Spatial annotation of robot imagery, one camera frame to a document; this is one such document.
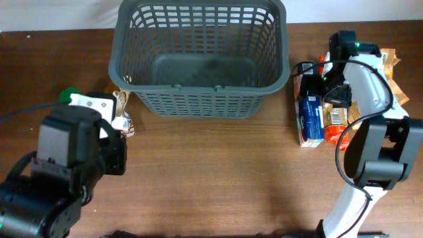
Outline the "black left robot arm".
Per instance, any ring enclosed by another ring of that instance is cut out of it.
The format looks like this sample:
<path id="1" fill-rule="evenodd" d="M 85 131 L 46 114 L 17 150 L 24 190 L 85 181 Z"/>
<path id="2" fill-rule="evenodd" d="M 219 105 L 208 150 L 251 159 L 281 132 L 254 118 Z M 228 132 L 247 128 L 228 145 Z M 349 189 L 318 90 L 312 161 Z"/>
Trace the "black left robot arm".
<path id="1" fill-rule="evenodd" d="M 38 148 L 1 183 L 2 237 L 67 237 L 104 175 L 123 175 L 127 145 L 101 114 L 59 106 L 42 121 Z"/>

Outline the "orange pasta bag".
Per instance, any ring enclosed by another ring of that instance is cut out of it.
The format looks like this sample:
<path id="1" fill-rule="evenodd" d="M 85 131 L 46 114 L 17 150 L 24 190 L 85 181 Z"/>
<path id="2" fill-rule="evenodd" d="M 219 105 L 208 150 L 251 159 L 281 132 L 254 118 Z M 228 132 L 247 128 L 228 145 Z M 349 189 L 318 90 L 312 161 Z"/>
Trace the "orange pasta bag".
<path id="1" fill-rule="evenodd" d="M 328 61 L 330 59 L 330 53 L 327 52 L 326 56 L 320 56 L 319 61 Z M 332 67 L 332 64 L 328 63 L 325 66 L 322 66 L 319 69 L 321 77 L 323 78 L 324 74 L 327 73 Z M 348 126 L 347 119 L 347 108 L 336 108 L 331 103 L 323 102 L 323 122 L 324 122 L 324 135 L 325 141 L 331 142 L 334 145 L 337 145 L 339 138 L 342 132 Z M 343 137 L 340 144 L 340 150 L 345 151 L 350 143 L 348 133 Z"/>

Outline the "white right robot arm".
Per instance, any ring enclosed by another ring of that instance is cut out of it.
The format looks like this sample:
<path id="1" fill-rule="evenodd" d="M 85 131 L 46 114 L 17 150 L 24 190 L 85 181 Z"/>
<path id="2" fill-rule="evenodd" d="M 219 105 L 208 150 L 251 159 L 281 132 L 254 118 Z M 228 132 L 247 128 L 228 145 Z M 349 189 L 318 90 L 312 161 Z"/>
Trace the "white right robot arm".
<path id="1" fill-rule="evenodd" d="M 361 116 L 353 122 L 360 127 L 343 162 L 335 162 L 346 184 L 316 236 L 358 237 L 376 202 L 409 177 L 422 143 L 422 120 L 411 118 L 395 98 L 378 45 L 341 30 L 330 37 L 329 54 L 326 78 L 347 83 Z"/>

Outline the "blue tissue pack box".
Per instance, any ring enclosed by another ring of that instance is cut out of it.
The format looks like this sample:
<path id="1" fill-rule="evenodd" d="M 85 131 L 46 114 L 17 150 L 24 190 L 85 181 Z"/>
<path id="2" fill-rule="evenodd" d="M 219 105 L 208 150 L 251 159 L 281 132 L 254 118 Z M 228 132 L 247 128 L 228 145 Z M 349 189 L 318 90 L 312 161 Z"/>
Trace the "blue tissue pack box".
<path id="1" fill-rule="evenodd" d="M 312 61 L 303 61 L 293 68 L 295 113 L 300 147 L 316 148 L 323 142 L 323 81 Z"/>

